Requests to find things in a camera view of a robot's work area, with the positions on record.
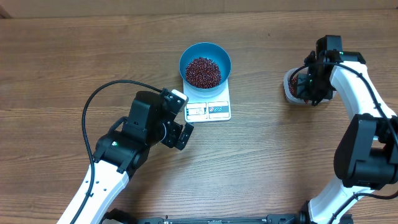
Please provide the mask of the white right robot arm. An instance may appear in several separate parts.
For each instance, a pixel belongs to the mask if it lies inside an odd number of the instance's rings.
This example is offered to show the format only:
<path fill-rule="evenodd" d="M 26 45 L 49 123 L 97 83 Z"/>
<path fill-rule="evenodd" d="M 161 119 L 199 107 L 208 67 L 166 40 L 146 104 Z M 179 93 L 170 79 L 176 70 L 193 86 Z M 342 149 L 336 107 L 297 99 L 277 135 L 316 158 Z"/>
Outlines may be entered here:
<path fill-rule="evenodd" d="M 343 50 L 339 35 L 326 35 L 287 79 L 288 95 L 316 106 L 338 93 L 351 122 L 334 155 L 335 177 L 307 202 L 304 223 L 352 223 L 345 213 L 363 197 L 397 183 L 397 115 L 382 100 L 359 52 Z"/>

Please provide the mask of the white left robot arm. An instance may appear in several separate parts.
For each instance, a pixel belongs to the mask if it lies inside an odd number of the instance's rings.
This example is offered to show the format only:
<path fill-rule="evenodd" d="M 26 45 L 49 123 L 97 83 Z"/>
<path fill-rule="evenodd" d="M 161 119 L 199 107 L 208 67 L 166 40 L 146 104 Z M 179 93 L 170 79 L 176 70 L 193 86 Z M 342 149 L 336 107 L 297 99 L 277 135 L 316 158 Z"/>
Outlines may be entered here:
<path fill-rule="evenodd" d="M 113 200 L 145 163 L 150 148 L 162 143 L 185 148 L 193 126 L 174 121 L 189 98 L 178 90 L 139 91 L 128 116 L 99 138 L 83 182 L 59 223 L 100 223 Z"/>

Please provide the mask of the white digital kitchen scale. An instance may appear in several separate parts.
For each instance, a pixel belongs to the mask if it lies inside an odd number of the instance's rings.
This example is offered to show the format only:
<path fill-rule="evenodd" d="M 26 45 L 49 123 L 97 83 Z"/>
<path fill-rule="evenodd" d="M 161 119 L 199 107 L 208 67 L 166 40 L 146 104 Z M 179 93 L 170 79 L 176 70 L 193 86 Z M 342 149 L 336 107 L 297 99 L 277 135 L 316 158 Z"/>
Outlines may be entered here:
<path fill-rule="evenodd" d="M 231 101 L 227 80 L 215 89 L 200 89 L 184 82 L 183 93 L 188 96 L 188 103 L 184 109 L 186 122 L 204 123 L 231 119 Z"/>

